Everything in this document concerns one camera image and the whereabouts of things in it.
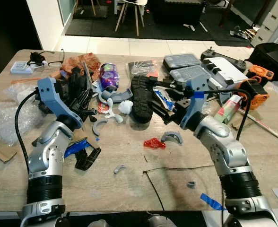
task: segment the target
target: orange tool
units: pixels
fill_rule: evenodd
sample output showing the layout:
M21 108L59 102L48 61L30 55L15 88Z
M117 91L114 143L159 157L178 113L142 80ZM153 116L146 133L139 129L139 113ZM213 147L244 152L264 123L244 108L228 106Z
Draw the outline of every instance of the orange tool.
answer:
M248 70L246 76L250 79L256 79L259 84L264 86L268 80L272 80L274 73L259 65L253 65Z
M252 101L251 107L249 108L250 110L258 108L269 98L269 94L264 90L264 88L258 83L256 79L244 80L238 88L247 91L251 95ZM243 97L242 106L244 109L246 109L246 94L239 92L239 96Z
M27 79L16 79L16 80L12 80L11 84L17 84L17 83L25 83L31 80L40 80L42 79L41 77L33 77L33 78L27 78Z

